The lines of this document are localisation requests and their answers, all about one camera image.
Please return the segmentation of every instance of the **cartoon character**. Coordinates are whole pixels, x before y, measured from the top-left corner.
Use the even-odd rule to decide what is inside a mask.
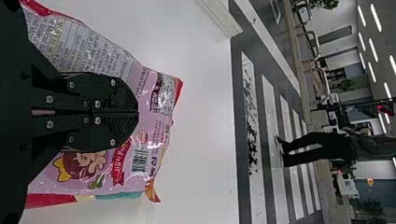
[[[58,168],[58,181],[69,179],[91,178],[106,164],[106,151],[94,153],[65,152],[61,158],[53,162]]]

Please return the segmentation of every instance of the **person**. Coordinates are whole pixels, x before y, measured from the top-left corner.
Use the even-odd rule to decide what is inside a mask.
[[[339,133],[309,133],[291,143],[277,137],[276,140],[283,149],[284,166],[291,167],[318,160],[378,161],[396,157],[396,137],[368,136],[351,128],[343,130],[349,136]],[[299,148],[315,144],[320,144],[321,147],[290,155]]]

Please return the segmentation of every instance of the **white floor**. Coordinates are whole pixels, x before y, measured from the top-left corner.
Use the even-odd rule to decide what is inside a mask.
[[[180,77],[184,90],[156,180],[162,203],[143,196],[26,210],[21,223],[238,223],[230,42],[216,25],[193,0],[40,2]]]

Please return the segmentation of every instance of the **pink snack bag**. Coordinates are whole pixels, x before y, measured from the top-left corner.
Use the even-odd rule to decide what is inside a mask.
[[[85,198],[81,195],[96,197],[142,191],[158,202],[153,182],[169,144],[172,114],[182,82],[141,65],[126,49],[78,20],[51,11],[34,0],[20,2],[29,39],[58,71],[121,77],[139,103],[139,123],[127,142],[96,153],[59,153],[29,185],[28,202],[29,197],[37,203],[46,195]]]

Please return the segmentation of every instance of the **crosswalk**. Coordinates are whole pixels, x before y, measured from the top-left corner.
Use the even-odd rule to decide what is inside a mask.
[[[231,41],[239,223],[304,223],[321,213],[315,166],[282,168],[276,144],[278,135],[291,142],[307,133],[298,79],[277,45],[285,36],[264,25],[274,22],[262,15],[270,0],[229,3],[244,29]]]
[[[293,220],[302,219],[320,210],[317,180],[313,163],[282,168],[281,154],[276,146],[275,137],[283,133],[287,141],[292,141],[292,129],[294,128],[295,132],[294,138],[299,138],[302,134],[307,133],[306,124],[296,110],[290,107],[287,100],[276,93],[274,86],[264,75],[259,76],[262,77],[262,93],[257,91],[256,85],[260,82],[256,80],[258,74],[255,73],[254,64],[244,52],[241,54],[248,128],[247,140],[250,146],[253,145],[256,149],[251,154],[256,162],[251,164],[249,177],[251,223],[269,223],[268,217],[272,215],[269,213],[275,211],[276,224],[289,224]],[[258,94],[262,94],[263,104],[258,103]],[[276,102],[280,102],[280,113],[276,110]],[[265,115],[259,115],[259,106],[264,107]],[[265,130],[260,129],[259,119],[265,119]],[[262,141],[261,136],[263,135],[266,135],[266,141]],[[267,148],[268,152],[261,152],[260,148]],[[262,153],[268,153],[270,164],[263,162]],[[271,176],[263,175],[265,174],[264,169],[270,169]],[[285,174],[290,175],[289,183],[285,182]],[[265,186],[264,178],[271,178],[272,186]],[[290,185],[291,192],[286,191],[288,185]],[[267,207],[268,204],[265,203],[268,201],[267,197],[273,198],[274,209]],[[292,203],[293,211],[289,211],[288,203]]]

